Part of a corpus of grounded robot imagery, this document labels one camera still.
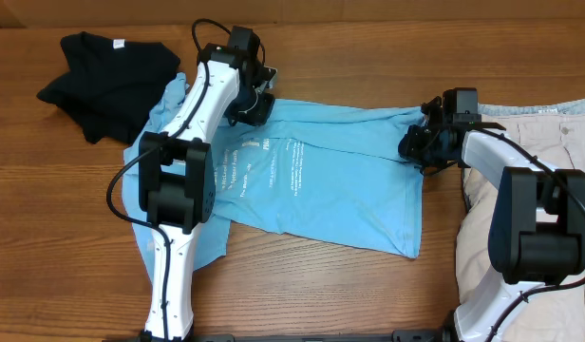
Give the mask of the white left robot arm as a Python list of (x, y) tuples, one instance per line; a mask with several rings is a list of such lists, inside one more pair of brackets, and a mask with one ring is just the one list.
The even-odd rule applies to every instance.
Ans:
[(211, 141), (221, 121), (265, 124), (274, 107), (276, 69), (249, 28), (234, 27), (225, 45), (198, 50), (197, 78), (179, 113), (139, 144), (139, 206), (154, 240), (150, 312), (142, 341), (190, 341), (191, 286), (202, 225), (216, 196)]

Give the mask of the light blue printed t-shirt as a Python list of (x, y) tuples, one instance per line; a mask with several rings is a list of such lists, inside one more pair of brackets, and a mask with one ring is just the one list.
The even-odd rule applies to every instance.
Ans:
[(221, 123), (212, 140), (216, 201), (195, 267), (226, 254), (232, 222), (416, 257), (423, 178), (398, 145), (422, 118), (416, 107), (278, 100), (260, 127)]

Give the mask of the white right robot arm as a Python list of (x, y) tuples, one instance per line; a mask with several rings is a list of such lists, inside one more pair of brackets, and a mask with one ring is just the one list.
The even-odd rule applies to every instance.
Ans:
[(448, 89), (421, 105), (424, 123), (402, 138), (400, 156), (424, 176), (478, 170), (497, 189), (488, 235), (491, 265), (472, 296), (438, 330), (399, 331), (395, 341), (498, 341), (534, 296), (585, 284), (585, 172), (530, 154), (486, 122), (478, 92)]

